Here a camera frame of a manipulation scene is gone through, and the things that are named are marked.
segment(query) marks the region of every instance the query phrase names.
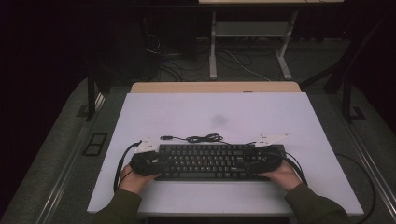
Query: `white table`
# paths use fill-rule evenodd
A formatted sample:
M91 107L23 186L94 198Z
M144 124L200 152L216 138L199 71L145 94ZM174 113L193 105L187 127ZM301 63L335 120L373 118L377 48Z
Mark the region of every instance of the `white table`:
M106 206L125 148L150 137L218 133L229 143L260 134L288 133L281 144L302 165L309 187L341 204L350 215L361 206L318 118L302 92L130 93L99 174L88 212ZM127 156L125 163L132 157ZM142 192L140 216L292 216L285 192L271 182L152 181Z

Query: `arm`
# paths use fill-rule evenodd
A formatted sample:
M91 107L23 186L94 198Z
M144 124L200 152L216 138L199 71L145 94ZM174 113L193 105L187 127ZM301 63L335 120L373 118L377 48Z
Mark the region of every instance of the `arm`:
M120 174L120 185L113 199L94 215L94 224L132 224L142 201L138 195L147 183L158 175L141 176L134 173L129 165Z
M315 194L301 182L287 162L283 161L273 172L258 175L269 177L287 192L285 199L299 223L351 223L343 207L328 198Z

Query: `hand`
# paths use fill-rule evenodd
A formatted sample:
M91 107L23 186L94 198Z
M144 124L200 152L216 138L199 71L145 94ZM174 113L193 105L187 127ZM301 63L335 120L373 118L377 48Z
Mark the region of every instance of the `hand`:
M119 189L124 189L128 190L132 193L139 194L140 191L147 185L147 183L159 176L160 174L157 175L148 175L148 176L142 176L136 174L131 166L128 164L126 165L120 174L120 185Z
M273 172L257 175L270 178L286 191L290 191L302 183L294 169L286 161L282 161L282 164Z

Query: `sleeve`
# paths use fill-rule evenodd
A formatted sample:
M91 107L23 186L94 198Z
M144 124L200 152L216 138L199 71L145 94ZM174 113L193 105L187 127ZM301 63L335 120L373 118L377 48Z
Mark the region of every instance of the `sleeve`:
M289 191L286 201L301 224L350 224L347 212L334 201L318 196L305 184Z
M134 224L141 201L137 194L119 189L110 203L94 215L93 224Z

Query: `black keyboard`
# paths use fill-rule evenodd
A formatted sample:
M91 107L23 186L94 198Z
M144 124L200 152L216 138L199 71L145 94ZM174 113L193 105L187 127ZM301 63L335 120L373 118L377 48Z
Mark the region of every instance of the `black keyboard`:
M285 152L283 145L273 145ZM160 145L159 161L168 166L156 180L263 181L238 163L261 160L253 145Z

